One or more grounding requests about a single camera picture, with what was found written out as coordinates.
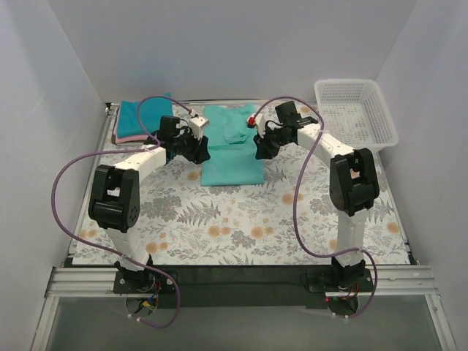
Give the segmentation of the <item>teal green t shirt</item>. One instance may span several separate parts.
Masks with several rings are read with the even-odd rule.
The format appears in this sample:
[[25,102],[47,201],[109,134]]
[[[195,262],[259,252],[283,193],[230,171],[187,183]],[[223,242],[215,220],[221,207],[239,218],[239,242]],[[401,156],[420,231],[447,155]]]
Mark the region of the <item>teal green t shirt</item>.
[[205,130],[210,159],[202,164],[202,186],[260,185],[265,183],[264,163],[255,158],[255,129],[246,122],[254,105],[222,107],[208,105],[204,116],[210,124]]

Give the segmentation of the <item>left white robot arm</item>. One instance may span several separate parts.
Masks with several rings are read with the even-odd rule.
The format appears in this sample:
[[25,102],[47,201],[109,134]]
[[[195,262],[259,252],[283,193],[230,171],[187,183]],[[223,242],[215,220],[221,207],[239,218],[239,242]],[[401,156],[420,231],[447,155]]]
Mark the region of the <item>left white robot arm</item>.
[[208,125],[208,119],[196,113],[186,122],[163,116],[159,128],[139,152],[112,166],[99,165],[94,171],[88,215],[122,254],[116,267],[133,290],[150,291],[157,276],[142,266],[148,265],[150,254],[135,231],[140,216],[140,184],[176,156],[196,165],[209,160],[208,138],[204,135]]

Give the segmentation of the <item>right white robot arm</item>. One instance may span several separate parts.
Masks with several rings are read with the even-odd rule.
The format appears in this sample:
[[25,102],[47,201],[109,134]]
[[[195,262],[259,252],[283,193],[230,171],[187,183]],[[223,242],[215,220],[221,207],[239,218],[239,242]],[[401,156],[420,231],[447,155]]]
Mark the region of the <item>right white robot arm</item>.
[[373,153],[356,149],[325,131],[325,121],[317,110],[302,116],[295,104],[298,99],[285,97],[276,106],[275,121],[259,112],[246,120],[256,130],[256,159],[273,159],[283,146],[296,144],[317,156],[329,169],[329,196],[338,212],[336,249],[328,254],[331,272],[328,281],[338,290],[357,286],[365,276],[370,254],[363,247],[366,218],[380,194]]

